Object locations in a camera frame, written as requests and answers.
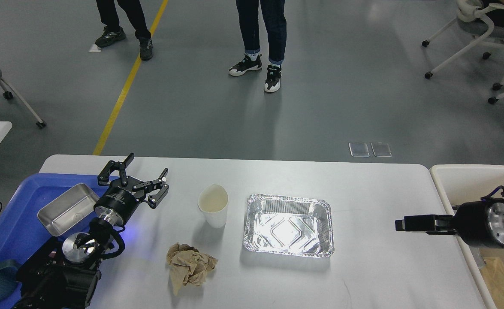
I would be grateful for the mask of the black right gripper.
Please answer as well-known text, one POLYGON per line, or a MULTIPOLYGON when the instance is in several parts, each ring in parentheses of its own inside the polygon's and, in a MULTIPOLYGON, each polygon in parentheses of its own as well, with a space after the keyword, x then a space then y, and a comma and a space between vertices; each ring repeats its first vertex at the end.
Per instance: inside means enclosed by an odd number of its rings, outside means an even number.
POLYGON ((452 215, 411 215, 395 220, 396 231, 458 235, 473 248, 504 249, 504 203, 466 202, 452 215))

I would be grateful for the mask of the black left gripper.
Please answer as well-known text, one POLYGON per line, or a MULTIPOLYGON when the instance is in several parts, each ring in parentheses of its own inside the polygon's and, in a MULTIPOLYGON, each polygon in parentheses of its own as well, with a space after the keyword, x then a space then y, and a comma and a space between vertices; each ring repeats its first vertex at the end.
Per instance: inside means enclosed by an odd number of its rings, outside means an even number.
POLYGON ((97 217, 112 226, 124 227, 142 202, 151 209, 156 209, 169 190, 166 178, 168 168, 164 168, 157 179, 138 182, 133 186, 133 194, 126 190, 125 188, 132 186, 130 176, 126 174, 126 168, 131 164, 134 156, 134 153, 130 153, 123 161, 108 161, 97 175, 98 185, 108 187, 108 189, 95 203, 94 212, 97 217), (111 181, 110 176, 114 172, 118 172, 119 178, 111 181))

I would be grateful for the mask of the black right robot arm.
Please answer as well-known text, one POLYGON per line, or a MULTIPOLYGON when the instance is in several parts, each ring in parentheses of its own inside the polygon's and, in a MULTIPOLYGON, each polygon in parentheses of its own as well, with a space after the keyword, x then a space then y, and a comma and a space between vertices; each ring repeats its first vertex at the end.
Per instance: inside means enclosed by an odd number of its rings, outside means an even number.
POLYGON ((473 248, 504 249, 504 185, 479 201, 453 207, 453 215, 410 215, 395 221, 396 231, 458 236, 473 248))

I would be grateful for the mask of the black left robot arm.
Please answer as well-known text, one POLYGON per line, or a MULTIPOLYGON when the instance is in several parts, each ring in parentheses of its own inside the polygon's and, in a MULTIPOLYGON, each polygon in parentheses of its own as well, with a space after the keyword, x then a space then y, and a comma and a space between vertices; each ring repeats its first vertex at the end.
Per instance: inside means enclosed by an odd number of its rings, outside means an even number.
POLYGON ((95 217, 86 232, 65 240, 50 237, 17 271, 21 297, 15 309, 85 309, 101 279, 104 260, 120 256, 126 248, 121 232, 141 203, 151 209, 167 195, 168 168, 154 180, 142 181, 126 174, 133 161, 107 162, 97 176, 106 192, 92 204, 95 217))

